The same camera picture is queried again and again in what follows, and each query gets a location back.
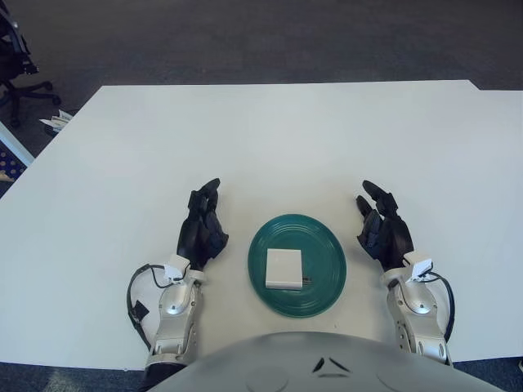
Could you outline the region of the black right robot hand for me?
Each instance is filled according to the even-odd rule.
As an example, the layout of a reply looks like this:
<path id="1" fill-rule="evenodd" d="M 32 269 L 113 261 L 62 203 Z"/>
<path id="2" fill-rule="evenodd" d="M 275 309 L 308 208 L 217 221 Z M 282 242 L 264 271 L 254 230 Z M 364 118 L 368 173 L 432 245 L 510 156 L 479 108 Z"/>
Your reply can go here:
<path id="1" fill-rule="evenodd" d="M 408 226 L 397 213 L 398 206 L 392 193 L 369 180 L 364 180 L 362 186 L 375 206 L 372 207 L 361 195 L 356 198 L 363 217 L 363 228 L 357 240 L 371 258 L 380 262 L 384 272 L 401 268 L 404 255 L 413 251 Z"/>

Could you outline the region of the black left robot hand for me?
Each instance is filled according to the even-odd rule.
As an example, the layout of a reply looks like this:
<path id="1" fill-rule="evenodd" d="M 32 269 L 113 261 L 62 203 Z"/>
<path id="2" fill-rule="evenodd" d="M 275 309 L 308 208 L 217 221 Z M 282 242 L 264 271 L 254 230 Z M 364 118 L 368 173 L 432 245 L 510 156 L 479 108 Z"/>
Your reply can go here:
<path id="1" fill-rule="evenodd" d="M 181 226 L 177 255 L 186 258 L 192 270 L 203 271 L 208 261 L 216 258 L 229 240 L 216 213 L 220 183 L 219 178 L 210 180 L 190 194 L 189 214 Z"/>

